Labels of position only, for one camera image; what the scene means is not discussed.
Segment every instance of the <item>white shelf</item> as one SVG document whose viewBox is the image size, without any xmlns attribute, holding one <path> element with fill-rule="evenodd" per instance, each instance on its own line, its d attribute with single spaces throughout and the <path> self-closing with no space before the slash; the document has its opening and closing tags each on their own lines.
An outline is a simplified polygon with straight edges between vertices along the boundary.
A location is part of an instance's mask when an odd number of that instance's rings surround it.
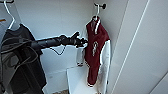
<svg viewBox="0 0 168 94">
<path fill-rule="evenodd" d="M 68 85 L 70 94 L 96 94 L 97 86 L 87 86 L 87 76 L 89 68 L 75 67 L 67 69 Z"/>
</svg>

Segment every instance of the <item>black cord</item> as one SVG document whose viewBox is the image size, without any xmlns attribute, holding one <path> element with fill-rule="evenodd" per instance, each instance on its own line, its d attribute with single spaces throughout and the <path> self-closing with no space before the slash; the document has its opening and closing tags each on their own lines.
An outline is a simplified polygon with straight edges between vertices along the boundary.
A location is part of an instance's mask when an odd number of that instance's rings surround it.
<svg viewBox="0 0 168 94">
<path fill-rule="evenodd" d="M 57 53 L 58 55 L 62 55 L 63 53 L 64 53 L 64 51 L 65 51 L 65 48 L 66 48 L 66 46 L 64 46 L 64 48 L 63 48 L 63 50 L 62 50 L 62 52 L 61 53 L 58 53 L 55 49 L 53 49 L 53 48 L 49 48 L 49 49 L 51 49 L 51 50 L 53 50 L 55 53 Z"/>
</svg>

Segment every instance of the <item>clothes rod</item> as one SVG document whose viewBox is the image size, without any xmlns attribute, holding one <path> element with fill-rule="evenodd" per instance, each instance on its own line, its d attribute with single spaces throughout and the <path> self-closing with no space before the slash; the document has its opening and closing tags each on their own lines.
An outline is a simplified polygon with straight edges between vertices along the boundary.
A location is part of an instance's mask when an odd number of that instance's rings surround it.
<svg viewBox="0 0 168 94">
<path fill-rule="evenodd" d="M 106 4 L 99 5 L 99 6 L 100 6 L 100 7 L 102 7 L 103 9 L 105 9 L 105 8 L 106 8 Z"/>
<path fill-rule="evenodd" d="M 14 0 L 12 0 L 12 1 L 7 1 L 6 3 L 13 3 L 14 2 Z"/>
</svg>

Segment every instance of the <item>red garment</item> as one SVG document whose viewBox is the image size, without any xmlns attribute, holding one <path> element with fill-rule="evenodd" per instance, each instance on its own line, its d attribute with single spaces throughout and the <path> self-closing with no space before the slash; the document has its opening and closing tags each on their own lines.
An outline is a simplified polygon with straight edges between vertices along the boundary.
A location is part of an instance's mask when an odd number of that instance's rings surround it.
<svg viewBox="0 0 168 94">
<path fill-rule="evenodd" d="M 101 50 L 106 41 L 109 40 L 108 33 L 98 22 L 99 17 L 95 21 L 94 29 L 92 30 L 92 22 L 89 22 L 86 25 L 87 33 L 88 33 L 88 46 L 85 48 L 85 61 L 89 65 L 89 74 L 88 74 L 88 84 L 93 86 L 96 83 L 99 66 L 100 66 L 100 54 Z"/>
</svg>

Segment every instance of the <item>cabinet door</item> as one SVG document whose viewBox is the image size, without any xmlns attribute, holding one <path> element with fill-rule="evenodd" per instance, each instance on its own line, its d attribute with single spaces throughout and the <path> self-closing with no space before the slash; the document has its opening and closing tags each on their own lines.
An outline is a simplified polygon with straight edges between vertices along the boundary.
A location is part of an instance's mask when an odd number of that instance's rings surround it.
<svg viewBox="0 0 168 94">
<path fill-rule="evenodd" d="M 168 71 L 167 6 L 148 0 L 112 94 L 149 94 Z"/>
</svg>

